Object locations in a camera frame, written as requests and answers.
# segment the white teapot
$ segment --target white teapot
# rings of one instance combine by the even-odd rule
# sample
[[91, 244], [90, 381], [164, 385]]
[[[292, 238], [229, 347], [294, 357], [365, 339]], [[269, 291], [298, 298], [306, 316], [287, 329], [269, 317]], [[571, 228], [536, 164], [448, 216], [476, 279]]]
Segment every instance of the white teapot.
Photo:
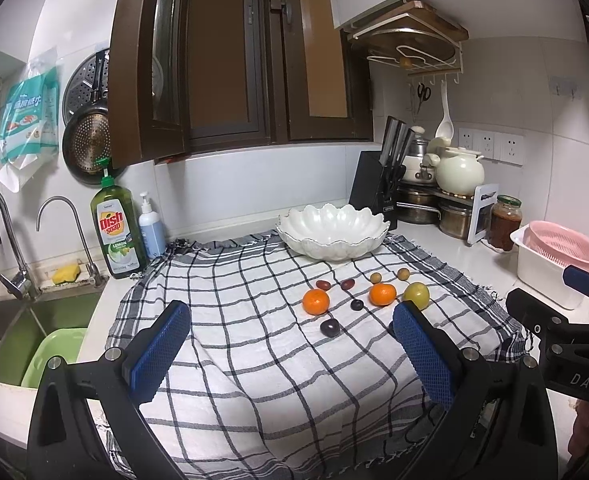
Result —
[[443, 191], [457, 195], [472, 196], [475, 188], [481, 186], [485, 173], [481, 160], [483, 155], [463, 148], [443, 148], [436, 153], [427, 153], [423, 157], [424, 166], [437, 168], [437, 184]]

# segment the white ceramic bowl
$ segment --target white ceramic bowl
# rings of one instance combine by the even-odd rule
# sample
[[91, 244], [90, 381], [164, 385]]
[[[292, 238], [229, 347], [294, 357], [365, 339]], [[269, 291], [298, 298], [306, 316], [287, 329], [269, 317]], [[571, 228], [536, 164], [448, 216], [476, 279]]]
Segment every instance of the white ceramic bowl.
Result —
[[367, 207], [357, 211], [351, 205], [337, 209], [332, 204], [321, 209], [311, 205], [303, 211], [290, 209], [276, 222], [279, 236], [294, 252], [331, 262], [374, 251], [389, 226], [382, 214], [373, 215]]

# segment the glass jar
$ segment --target glass jar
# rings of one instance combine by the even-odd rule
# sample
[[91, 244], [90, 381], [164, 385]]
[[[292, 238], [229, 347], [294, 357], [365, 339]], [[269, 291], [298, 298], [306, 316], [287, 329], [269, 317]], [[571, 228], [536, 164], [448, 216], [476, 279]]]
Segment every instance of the glass jar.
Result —
[[514, 245], [510, 234], [521, 226], [521, 200], [508, 195], [499, 195], [492, 206], [491, 228], [488, 241], [497, 249], [510, 251]]

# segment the ceramic pot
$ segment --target ceramic pot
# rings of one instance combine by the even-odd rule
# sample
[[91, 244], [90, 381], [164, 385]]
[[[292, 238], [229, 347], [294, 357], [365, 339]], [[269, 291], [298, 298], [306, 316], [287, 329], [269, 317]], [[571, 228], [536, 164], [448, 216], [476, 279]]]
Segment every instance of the ceramic pot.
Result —
[[406, 167], [406, 172], [401, 178], [404, 182], [413, 182], [414, 184], [427, 184], [428, 186], [436, 186], [435, 170], [431, 166], [422, 167], [420, 156], [406, 156], [403, 159], [403, 165]]
[[441, 157], [428, 153], [424, 165], [428, 162], [437, 168], [436, 179], [439, 187], [449, 193], [472, 196], [475, 188], [481, 186], [485, 179], [483, 166], [479, 162], [483, 156], [463, 148], [446, 148]]

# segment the countertop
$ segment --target countertop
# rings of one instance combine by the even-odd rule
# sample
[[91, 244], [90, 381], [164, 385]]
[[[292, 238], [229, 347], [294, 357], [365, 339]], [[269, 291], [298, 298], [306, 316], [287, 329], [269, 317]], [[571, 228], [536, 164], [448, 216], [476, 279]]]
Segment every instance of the countertop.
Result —
[[[501, 298], [513, 288], [521, 287], [537, 298], [561, 311], [570, 322], [589, 323], [589, 299], [586, 298], [575, 310], [564, 310], [551, 303], [535, 290], [517, 279], [517, 253], [499, 254], [482, 242], [468, 247], [463, 241], [444, 235], [433, 225], [399, 223], [393, 234], [402, 234], [441, 261], [461, 270], [473, 282], [492, 287]], [[109, 280], [97, 304], [86, 332], [78, 361], [94, 361], [104, 351], [108, 331], [116, 316], [120, 300], [132, 287], [130, 279]], [[539, 348], [532, 355], [539, 357]], [[36, 390], [9, 386], [0, 383], [0, 436], [10, 442], [26, 447], [28, 429]], [[559, 462], [569, 459], [568, 440], [575, 419], [574, 399], [548, 391], [558, 443]], [[91, 406], [95, 420], [100, 422], [100, 411]]]

